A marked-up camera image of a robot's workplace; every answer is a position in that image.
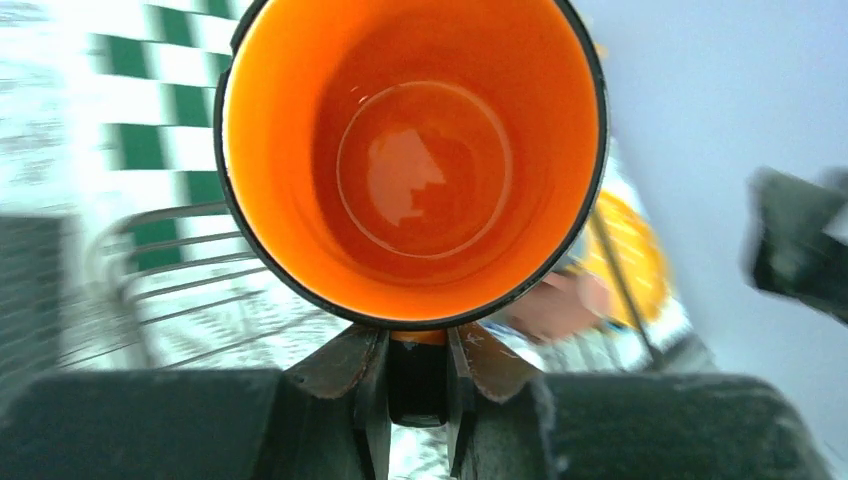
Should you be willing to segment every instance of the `cup rim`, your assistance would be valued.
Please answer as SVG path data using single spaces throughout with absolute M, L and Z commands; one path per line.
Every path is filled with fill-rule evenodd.
M 247 32 L 250 30 L 254 21 L 258 18 L 262 9 L 271 0 L 256 0 L 239 20 L 236 26 L 235 33 L 230 40 L 230 47 L 233 52 L 232 59 L 238 55 L 238 50 L 244 41 Z M 392 320 L 378 316 L 368 315 L 357 312 L 350 308 L 336 304 L 321 295 L 313 292 L 307 286 L 301 284 L 295 279 L 282 265 L 280 265 L 267 249 L 261 244 L 250 224 L 247 221 L 246 215 L 241 209 L 233 189 L 232 181 L 227 171 L 227 159 L 224 153 L 224 106 L 227 97 L 227 87 L 230 79 L 232 64 L 224 72 L 221 73 L 215 89 L 215 101 L 213 104 L 213 141 L 215 150 L 215 164 L 218 172 L 218 178 L 221 182 L 221 187 L 224 194 L 224 199 L 229 207 L 230 214 L 238 226 L 245 240 L 256 256 L 262 263 L 273 272 L 288 288 L 292 289 L 300 297 L 312 303 L 316 307 L 337 317 L 349 320 L 353 323 L 366 325 L 375 328 L 383 328 L 394 331 L 428 331 L 446 329 L 456 327 L 466 323 L 480 320 L 495 312 L 502 310 L 507 305 L 527 293 L 536 284 L 542 281 L 556 265 L 557 261 L 565 255 L 571 245 L 577 240 L 583 226 L 589 218 L 595 200 L 601 191 L 601 181 L 603 179 L 604 168 L 606 166 L 607 150 L 609 148 L 609 123 L 608 123 L 608 106 L 607 106 L 607 91 L 606 82 L 604 80 L 603 70 L 601 68 L 600 58 L 595 51 L 594 43 L 589 36 L 589 32 L 580 19 L 577 11 L 567 0 L 551 0 L 559 8 L 562 15 L 565 17 L 572 31 L 574 32 L 583 54 L 588 63 L 589 72 L 592 75 L 592 84 L 595 90 L 595 105 L 598 112 L 598 145 L 592 176 L 589 181 L 589 189 L 583 199 L 583 203 L 577 212 L 577 218 L 571 225 L 568 233 L 560 242 L 559 246 L 548 256 L 547 260 L 540 265 L 536 271 L 531 274 L 520 284 L 513 287 L 509 292 L 492 300 L 491 302 L 475 307 L 465 312 L 451 315 L 449 317 L 437 318 L 433 320 L 410 321 L 410 320 Z

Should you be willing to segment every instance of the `gray wall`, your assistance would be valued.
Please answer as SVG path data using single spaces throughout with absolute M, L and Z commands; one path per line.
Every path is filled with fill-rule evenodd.
M 848 329 L 740 268 L 758 166 L 848 165 L 848 2 L 575 3 L 609 48 L 622 156 L 717 364 L 780 388 L 848 478 Z

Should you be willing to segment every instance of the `orange cup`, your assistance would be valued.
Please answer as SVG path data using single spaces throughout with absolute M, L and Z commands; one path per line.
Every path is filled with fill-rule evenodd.
M 600 64 L 554 0 L 255 2 L 215 104 L 260 258 L 392 330 L 493 313 L 582 228 L 607 144 Z

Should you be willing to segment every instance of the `yellow object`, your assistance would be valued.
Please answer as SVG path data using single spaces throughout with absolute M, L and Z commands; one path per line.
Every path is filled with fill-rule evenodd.
M 601 192 L 595 208 L 606 225 L 625 282 L 643 320 L 647 323 L 656 321 L 668 297 L 669 287 L 666 260 L 653 230 L 629 205 L 609 192 Z M 592 223 L 586 228 L 589 248 L 583 267 L 601 277 L 612 291 L 611 320 L 635 328 L 635 319 L 606 261 L 598 234 Z

